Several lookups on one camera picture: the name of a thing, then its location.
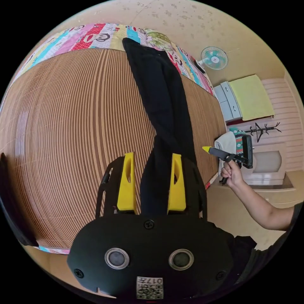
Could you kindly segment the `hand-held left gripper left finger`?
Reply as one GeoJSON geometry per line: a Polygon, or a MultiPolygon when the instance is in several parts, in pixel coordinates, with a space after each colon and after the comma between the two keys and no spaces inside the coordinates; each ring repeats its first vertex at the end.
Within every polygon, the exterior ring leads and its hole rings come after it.
{"type": "Polygon", "coordinates": [[[124,156],[117,208],[119,211],[136,211],[134,152],[126,153],[124,156]]]}

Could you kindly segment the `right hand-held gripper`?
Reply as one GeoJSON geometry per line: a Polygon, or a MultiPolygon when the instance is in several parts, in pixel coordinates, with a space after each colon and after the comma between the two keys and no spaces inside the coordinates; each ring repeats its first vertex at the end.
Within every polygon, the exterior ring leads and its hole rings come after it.
{"type": "Polygon", "coordinates": [[[231,160],[233,160],[238,164],[239,167],[242,167],[242,157],[237,154],[225,152],[223,150],[211,146],[203,146],[202,149],[205,152],[219,158],[224,162],[230,162],[231,160]]]}

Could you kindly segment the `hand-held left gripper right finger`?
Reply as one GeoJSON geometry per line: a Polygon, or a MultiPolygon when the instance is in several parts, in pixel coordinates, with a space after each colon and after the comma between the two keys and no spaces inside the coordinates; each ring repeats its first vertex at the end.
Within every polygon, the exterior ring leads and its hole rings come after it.
{"type": "Polygon", "coordinates": [[[186,193],[180,154],[172,154],[171,177],[168,195],[168,212],[183,212],[186,209],[186,193]]]}

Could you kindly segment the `person's right hand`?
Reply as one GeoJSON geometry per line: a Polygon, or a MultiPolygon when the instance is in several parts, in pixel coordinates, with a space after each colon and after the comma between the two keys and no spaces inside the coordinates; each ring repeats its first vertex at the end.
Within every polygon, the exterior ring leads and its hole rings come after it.
{"type": "Polygon", "coordinates": [[[220,175],[227,179],[226,183],[231,189],[239,188],[245,184],[241,170],[234,161],[224,162],[220,175]]]}

